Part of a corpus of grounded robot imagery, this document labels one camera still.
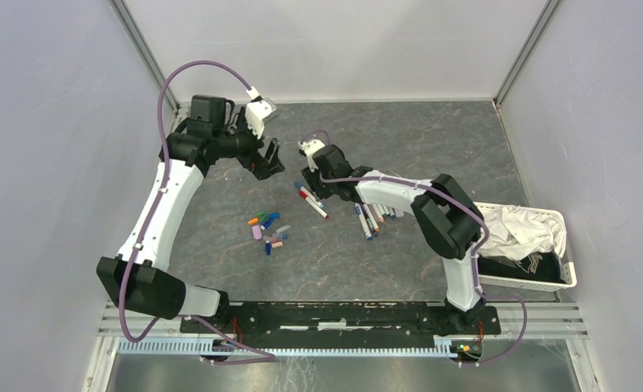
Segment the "light blue capped marker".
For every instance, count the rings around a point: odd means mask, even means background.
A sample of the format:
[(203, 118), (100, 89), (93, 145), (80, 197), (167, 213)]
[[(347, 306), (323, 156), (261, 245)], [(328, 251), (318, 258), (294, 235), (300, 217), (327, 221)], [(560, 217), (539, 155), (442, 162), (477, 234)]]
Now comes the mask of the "light blue capped marker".
[(324, 208), (324, 204), (321, 203), (319, 200), (316, 199), (316, 197), (300, 182), (295, 180), (293, 184), (302, 192), (306, 195), (307, 198), (309, 198), (313, 203), (315, 203), (318, 207)]

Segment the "red capped white marker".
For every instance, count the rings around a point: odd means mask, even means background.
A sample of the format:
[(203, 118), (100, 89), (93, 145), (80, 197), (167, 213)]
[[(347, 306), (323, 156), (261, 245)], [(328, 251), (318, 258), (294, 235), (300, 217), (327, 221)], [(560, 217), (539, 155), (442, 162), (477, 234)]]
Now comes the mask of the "red capped white marker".
[(322, 208), (320, 207), (317, 202), (315, 202), (308, 194), (305, 192), (299, 190), (298, 194), (317, 212), (319, 213), (325, 220), (329, 218), (329, 214)]

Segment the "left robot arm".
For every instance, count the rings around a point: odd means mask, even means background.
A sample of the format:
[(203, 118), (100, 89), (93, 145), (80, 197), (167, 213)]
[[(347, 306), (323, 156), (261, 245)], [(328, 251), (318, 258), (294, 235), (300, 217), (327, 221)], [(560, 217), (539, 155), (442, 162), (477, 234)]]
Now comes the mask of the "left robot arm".
[(226, 292), (184, 283), (170, 275), (172, 246), (195, 191), (220, 159), (234, 158), (258, 180), (284, 170), (279, 141), (265, 142), (276, 106), (260, 96), (236, 107), (217, 96), (193, 96), (190, 114), (167, 135), (156, 180), (134, 229), (114, 257), (99, 260), (96, 273), (117, 307), (161, 319), (195, 314), (210, 332), (231, 322)]

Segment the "blue capped white marker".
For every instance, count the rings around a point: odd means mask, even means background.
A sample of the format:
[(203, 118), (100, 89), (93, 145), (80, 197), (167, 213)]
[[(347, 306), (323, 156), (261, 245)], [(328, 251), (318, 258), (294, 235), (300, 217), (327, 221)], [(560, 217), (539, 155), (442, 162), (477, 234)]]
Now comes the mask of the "blue capped white marker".
[(361, 206), (358, 203), (355, 204), (355, 211), (356, 211), (356, 214), (358, 216), (359, 222), (361, 224), (362, 230), (364, 232), (365, 238), (368, 241), (372, 240), (373, 235), (371, 233), (370, 228), (368, 227), (368, 223), (367, 223), (366, 218), (364, 216), (363, 210), (362, 210)]

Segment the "black purple pen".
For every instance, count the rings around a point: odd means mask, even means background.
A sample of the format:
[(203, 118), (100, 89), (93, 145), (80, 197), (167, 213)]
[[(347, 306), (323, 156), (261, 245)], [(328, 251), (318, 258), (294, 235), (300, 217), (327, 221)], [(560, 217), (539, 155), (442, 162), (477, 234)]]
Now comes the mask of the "black purple pen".
[(376, 238), (378, 236), (378, 232), (376, 231), (375, 226), (374, 226), (373, 222), (371, 221), (371, 219), (369, 217), (369, 213), (367, 212), (367, 210), (366, 210), (366, 208), (365, 208), (365, 206), (363, 204), (361, 204), (359, 207), (360, 207), (360, 210), (363, 213), (363, 216), (364, 216), (365, 222), (367, 223), (367, 226), (368, 226), (370, 234), (374, 238)]

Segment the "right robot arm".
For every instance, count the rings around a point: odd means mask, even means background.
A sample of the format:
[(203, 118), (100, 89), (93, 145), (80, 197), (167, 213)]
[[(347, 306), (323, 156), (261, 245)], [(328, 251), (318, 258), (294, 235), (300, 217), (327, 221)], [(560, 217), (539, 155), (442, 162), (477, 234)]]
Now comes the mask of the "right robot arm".
[(434, 180), (411, 180), (371, 167), (352, 167), (339, 147), (316, 139), (302, 141), (299, 151), (307, 160), (302, 175), (319, 198), (338, 196), (413, 215), (444, 265), (447, 324), (457, 333), (467, 333), (479, 323), (486, 300), (477, 259), (489, 230), (478, 207), (454, 178), (441, 174)]

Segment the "orange capped white marker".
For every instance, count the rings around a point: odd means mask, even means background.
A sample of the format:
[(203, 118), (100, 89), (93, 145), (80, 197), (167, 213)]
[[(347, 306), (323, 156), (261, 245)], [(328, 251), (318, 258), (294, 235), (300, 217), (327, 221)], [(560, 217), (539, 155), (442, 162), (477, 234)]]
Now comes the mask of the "orange capped white marker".
[(372, 231), (376, 235), (378, 235), (378, 233), (380, 231), (380, 228), (379, 228), (379, 225), (378, 225), (377, 220), (375, 218), (375, 214), (373, 212), (373, 209), (366, 203), (363, 205), (363, 208), (367, 212), (369, 222), (370, 222), (370, 224), (372, 226)]

